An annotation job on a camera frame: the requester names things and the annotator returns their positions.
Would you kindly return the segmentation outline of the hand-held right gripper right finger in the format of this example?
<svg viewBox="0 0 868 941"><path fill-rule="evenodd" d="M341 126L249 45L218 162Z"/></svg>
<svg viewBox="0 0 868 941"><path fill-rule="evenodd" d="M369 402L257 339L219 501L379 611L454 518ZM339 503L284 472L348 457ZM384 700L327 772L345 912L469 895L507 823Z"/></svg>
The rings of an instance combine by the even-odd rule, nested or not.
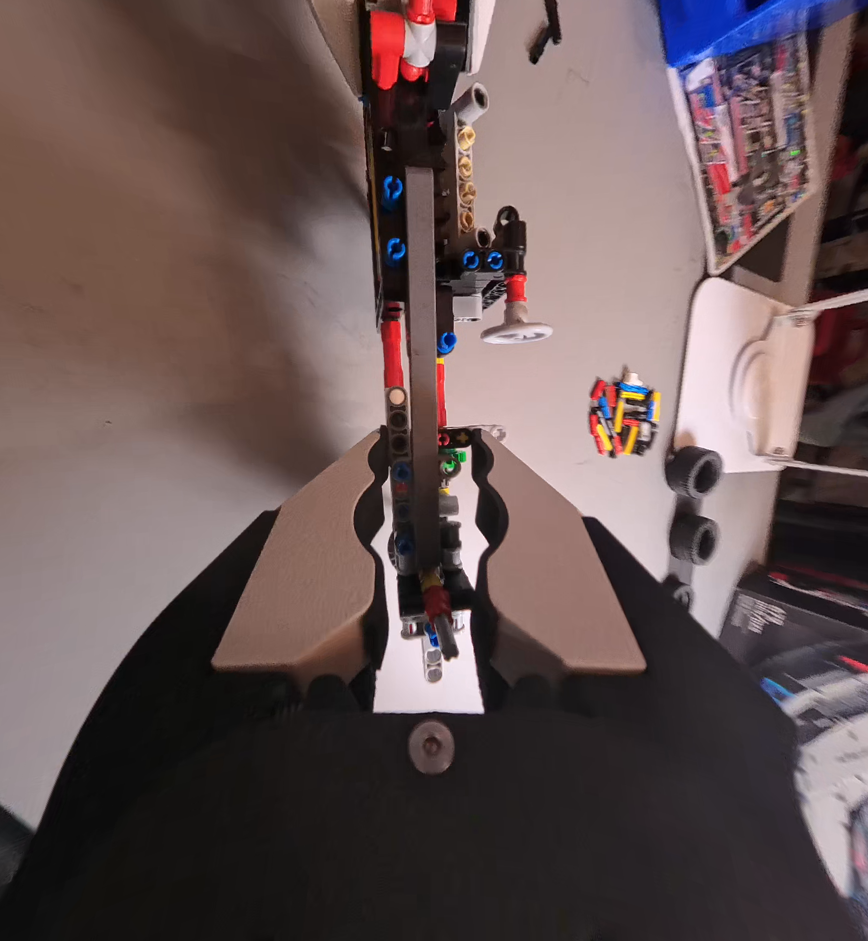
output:
<svg viewBox="0 0 868 941"><path fill-rule="evenodd" d="M476 524L487 539L476 591L504 681L637 676L647 662L579 509L505 444L475 449Z"/></svg>

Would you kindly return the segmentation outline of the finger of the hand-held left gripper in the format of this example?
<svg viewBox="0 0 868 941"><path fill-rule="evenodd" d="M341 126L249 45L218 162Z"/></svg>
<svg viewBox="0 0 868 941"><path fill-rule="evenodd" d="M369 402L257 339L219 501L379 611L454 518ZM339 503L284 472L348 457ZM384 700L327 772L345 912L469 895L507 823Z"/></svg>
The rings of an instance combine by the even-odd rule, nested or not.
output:
<svg viewBox="0 0 868 941"><path fill-rule="evenodd" d="M362 96L358 1L310 1L313 17L335 63L356 98Z"/></svg>
<svg viewBox="0 0 868 941"><path fill-rule="evenodd" d="M467 2L467 60L465 74L477 74L484 58L496 1Z"/></svg>

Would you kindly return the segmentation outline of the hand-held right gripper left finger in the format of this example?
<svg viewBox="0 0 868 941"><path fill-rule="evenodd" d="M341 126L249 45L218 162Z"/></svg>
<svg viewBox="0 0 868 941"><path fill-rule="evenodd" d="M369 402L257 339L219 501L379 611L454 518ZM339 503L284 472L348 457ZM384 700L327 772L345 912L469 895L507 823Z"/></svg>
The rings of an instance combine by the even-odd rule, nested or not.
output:
<svg viewBox="0 0 868 941"><path fill-rule="evenodd" d="M298 689L381 668L389 634L373 541L388 435L373 430L286 500L212 657L219 673L281 673Z"/></svg>

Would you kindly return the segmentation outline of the lego technic car chassis model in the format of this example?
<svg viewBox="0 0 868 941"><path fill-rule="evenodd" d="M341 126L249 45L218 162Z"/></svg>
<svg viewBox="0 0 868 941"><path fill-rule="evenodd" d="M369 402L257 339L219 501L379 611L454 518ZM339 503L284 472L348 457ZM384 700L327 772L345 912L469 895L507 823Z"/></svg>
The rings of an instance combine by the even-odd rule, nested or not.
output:
<svg viewBox="0 0 868 941"><path fill-rule="evenodd" d="M526 305L526 224L511 205L476 218L475 123L488 110L478 82L457 87L467 60L468 1L359 2L362 125L377 328L389 447L401 635L420 643L425 680L458 656L473 606L461 558L458 500L473 432L447 417L446 360L456 327L497 302L489 344L551 335Z"/></svg>

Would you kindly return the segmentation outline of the pile of small lego pins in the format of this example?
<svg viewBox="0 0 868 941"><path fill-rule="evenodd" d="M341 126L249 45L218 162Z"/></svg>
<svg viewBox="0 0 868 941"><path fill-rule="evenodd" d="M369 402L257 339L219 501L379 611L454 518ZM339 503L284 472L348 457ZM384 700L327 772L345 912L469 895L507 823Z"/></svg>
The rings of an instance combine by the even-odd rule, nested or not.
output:
<svg viewBox="0 0 868 941"><path fill-rule="evenodd" d="M662 420L662 394L624 367L598 377L589 390L587 427L598 455L616 460L642 456L653 446Z"/></svg>

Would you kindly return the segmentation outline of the dark lego set box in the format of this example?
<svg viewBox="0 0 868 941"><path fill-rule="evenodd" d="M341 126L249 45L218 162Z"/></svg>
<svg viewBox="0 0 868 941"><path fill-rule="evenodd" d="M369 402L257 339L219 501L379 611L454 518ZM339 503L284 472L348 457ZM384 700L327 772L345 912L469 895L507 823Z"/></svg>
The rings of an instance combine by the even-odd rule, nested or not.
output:
<svg viewBox="0 0 868 941"><path fill-rule="evenodd" d="M868 592L756 570L719 640L791 718L807 828L868 935Z"/></svg>

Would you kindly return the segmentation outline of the lego instruction booklet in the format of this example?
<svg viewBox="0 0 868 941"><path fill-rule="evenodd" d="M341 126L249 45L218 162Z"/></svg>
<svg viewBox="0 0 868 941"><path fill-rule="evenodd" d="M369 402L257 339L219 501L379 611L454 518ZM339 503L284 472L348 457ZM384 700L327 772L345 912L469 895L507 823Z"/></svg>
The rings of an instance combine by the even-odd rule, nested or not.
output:
<svg viewBox="0 0 868 941"><path fill-rule="evenodd" d="M709 276L721 276L819 188L804 32L668 68Z"/></svg>

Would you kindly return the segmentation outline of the blue plastic bin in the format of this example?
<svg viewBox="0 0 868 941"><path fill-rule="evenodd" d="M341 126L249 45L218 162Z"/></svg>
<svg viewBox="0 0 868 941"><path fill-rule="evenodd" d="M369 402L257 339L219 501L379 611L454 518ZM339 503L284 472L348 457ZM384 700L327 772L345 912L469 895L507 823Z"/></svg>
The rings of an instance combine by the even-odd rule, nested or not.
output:
<svg viewBox="0 0 868 941"><path fill-rule="evenodd" d="M868 7L868 1L659 1L665 62L682 69L702 60L820 30Z"/></svg>

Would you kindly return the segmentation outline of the white plastic tray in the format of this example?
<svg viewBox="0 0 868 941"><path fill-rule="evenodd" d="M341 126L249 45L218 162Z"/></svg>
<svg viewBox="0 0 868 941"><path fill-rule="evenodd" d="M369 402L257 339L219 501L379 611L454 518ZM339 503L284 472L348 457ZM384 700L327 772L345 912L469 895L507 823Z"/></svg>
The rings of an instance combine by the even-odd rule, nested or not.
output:
<svg viewBox="0 0 868 941"><path fill-rule="evenodd" d="M773 472L799 441L816 312L721 277L690 308L673 445L716 452L727 474Z"/></svg>

